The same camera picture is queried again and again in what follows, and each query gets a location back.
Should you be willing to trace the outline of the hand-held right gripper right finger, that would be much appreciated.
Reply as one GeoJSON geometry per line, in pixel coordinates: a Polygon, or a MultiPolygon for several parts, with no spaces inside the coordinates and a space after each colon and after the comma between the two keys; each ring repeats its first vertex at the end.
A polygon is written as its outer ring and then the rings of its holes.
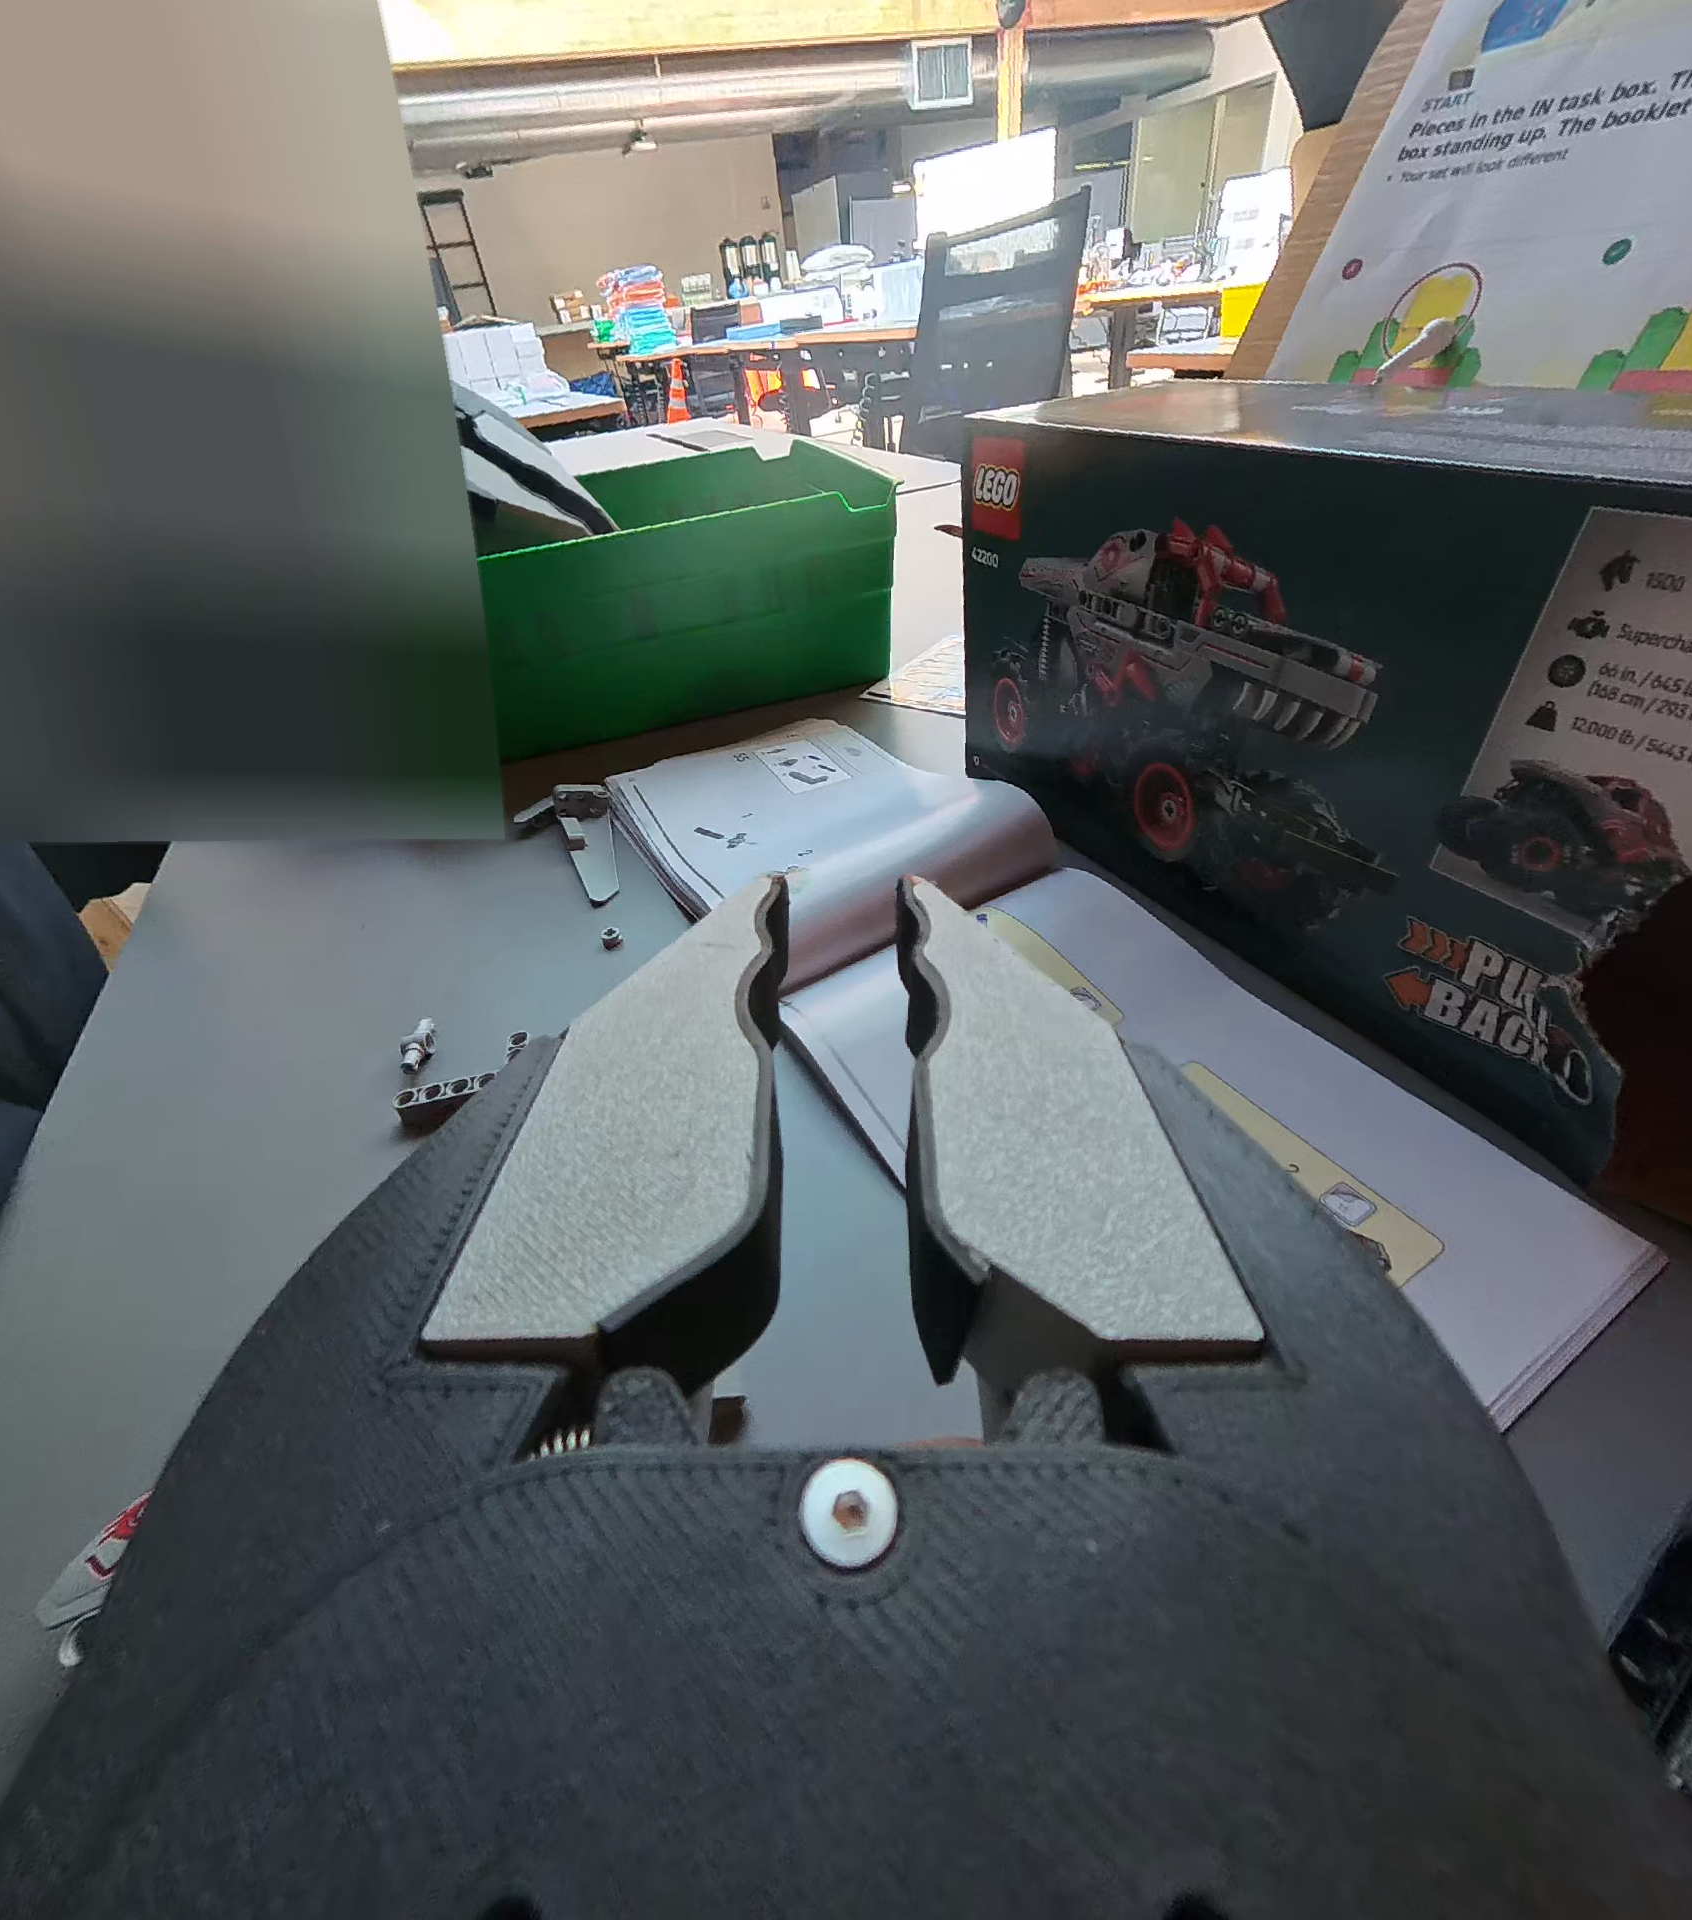
{"type": "Polygon", "coordinates": [[[906,993],[909,1299],[938,1383],[1267,1352],[1267,1329],[1119,1026],[922,877],[906,993]]]}

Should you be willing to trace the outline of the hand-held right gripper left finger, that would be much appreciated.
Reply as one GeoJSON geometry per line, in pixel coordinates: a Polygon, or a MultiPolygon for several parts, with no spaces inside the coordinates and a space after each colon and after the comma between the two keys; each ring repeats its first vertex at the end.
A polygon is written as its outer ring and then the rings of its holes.
{"type": "Polygon", "coordinates": [[[426,1359],[650,1369],[712,1398],[781,1302],[785,977],[787,879],[757,877],[571,1025],[458,1234],[426,1359]]]}

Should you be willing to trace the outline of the green plastic bin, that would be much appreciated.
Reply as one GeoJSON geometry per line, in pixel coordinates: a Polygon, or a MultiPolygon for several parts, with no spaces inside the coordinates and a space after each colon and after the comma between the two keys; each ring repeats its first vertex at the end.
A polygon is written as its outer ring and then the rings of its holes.
{"type": "Polygon", "coordinates": [[[477,561],[502,763],[880,680],[901,485],[827,445],[600,470],[615,530],[477,561]]]}

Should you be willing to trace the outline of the open lego instruction booklet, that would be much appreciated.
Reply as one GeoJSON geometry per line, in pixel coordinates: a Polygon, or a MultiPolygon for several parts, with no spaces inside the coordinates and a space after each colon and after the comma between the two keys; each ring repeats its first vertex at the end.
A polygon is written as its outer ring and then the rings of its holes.
{"type": "Polygon", "coordinates": [[[827,718],[609,780],[619,830],[704,917],[781,873],[791,1039],[897,1184],[912,1056],[895,894],[928,879],[1128,1044],[1182,1071],[1387,1258],[1501,1430],[1663,1272],[1645,1238],[1297,1025],[1106,881],[1038,805],[827,718]]]}

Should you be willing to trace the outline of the grey angled lego part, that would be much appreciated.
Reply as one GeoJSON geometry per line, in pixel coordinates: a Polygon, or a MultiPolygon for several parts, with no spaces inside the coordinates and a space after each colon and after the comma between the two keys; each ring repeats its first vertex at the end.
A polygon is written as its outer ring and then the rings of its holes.
{"type": "Polygon", "coordinates": [[[559,783],[543,800],[516,812],[512,829],[521,839],[557,830],[593,908],[604,908],[619,899],[615,802],[609,786],[559,783]]]}

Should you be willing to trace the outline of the grey red printed lego panel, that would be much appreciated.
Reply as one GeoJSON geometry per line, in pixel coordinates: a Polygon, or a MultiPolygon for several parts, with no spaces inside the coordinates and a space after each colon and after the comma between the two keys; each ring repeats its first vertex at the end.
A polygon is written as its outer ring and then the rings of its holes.
{"type": "Polygon", "coordinates": [[[36,1620],[55,1641],[58,1667],[78,1668],[85,1658],[85,1627],[114,1590],[119,1566],[129,1551],[153,1493],[122,1506],[110,1525],[81,1548],[36,1603],[36,1620]]]}

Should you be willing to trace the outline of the dark lego set box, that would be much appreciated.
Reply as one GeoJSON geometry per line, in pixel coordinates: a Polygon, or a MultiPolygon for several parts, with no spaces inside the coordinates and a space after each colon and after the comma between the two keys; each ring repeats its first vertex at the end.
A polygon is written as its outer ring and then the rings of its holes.
{"type": "Polygon", "coordinates": [[[962,635],[973,777],[1692,1229],[1692,392],[984,414],[962,635]]]}

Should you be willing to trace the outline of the stack of white boxes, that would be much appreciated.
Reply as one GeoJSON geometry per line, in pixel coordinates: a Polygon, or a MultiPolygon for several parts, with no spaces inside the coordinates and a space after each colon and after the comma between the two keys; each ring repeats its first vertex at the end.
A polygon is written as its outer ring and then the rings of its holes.
{"type": "Polygon", "coordinates": [[[530,323],[466,325],[443,332],[449,378],[475,392],[516,388],[546,396],[567,392],[550,372],[546,347],[530,323]]]}

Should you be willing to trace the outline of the long wooden table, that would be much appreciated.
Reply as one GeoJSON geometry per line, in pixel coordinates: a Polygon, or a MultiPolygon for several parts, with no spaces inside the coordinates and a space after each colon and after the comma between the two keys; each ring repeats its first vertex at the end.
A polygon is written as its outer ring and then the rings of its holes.
{"type": "Polygon", "coordinates": [[[817,425],[859,414],[868,380],[906,372],[915,343],[915,325],[850,325],[661,348],[610,341],[593,343],[593,352],[639,425],[667,423],[681,368],[690,420],[811,438],[817,425]]]}

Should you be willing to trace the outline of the stack of colourful packets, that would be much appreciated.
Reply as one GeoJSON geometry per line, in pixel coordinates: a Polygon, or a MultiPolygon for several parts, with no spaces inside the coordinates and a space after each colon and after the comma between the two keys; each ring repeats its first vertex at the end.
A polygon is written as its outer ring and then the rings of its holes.
{"type": "Polygon", "coordinates": [[[630,355],[667,355],[678,345],[669,310],[669,291],[658,267],[640,262],[615,268],[597,282],[602,325],[617,347],[630,355]]]}

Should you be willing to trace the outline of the black office chair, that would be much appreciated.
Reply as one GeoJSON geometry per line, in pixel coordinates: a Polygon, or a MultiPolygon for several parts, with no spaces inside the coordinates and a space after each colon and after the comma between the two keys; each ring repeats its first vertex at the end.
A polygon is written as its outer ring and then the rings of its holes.
{"type": "Polygon", "coordinates": [[[1088,225],[1081,189],[1000,225],[930,236],[906,364],[867,375],[860,445],[958,462],[966,418],[1062,396],[1088,225]]]}

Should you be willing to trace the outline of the black ladder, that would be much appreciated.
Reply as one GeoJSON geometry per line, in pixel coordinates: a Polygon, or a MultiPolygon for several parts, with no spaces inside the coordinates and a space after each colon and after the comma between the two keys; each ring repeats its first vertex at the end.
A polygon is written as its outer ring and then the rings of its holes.
{"type": "Polygon", "coordinates": [[[418,192],[436,306],[446,329],[491,320],[499,309],[465,192],[418,192]]]}

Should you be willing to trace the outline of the brown cardboard board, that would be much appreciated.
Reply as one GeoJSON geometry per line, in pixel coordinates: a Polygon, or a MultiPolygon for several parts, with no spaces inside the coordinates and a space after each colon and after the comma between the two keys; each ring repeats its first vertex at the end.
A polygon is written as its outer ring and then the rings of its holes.
{"type": "Polygon", "coordinates": [[[1232,355],[1230,378],[1269,377],[1440,8],[1440,2],[1306,2],[1263,15],[1304,132],[1290,157],[1293,227],[1232,355]]]}

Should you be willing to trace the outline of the white board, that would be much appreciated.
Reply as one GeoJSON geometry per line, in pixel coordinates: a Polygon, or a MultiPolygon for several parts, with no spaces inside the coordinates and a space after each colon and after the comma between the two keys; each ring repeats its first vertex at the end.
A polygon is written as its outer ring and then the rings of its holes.
{"type": "Polygon", "coordinates": [[[910,169],[915,240],[964,235],[1030,217],[1057,201],[1059,132],[1052,126],[924,157],[910,169]]]}

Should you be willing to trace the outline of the white task instruction sheet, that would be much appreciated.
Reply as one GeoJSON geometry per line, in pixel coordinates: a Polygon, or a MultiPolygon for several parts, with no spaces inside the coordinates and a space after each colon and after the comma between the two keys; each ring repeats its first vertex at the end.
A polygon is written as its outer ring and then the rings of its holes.
{"type": "Polygon", "coordinates": [[[1269,377],[1692,394],[1692,2],[1447,4],[1269,377]]]}

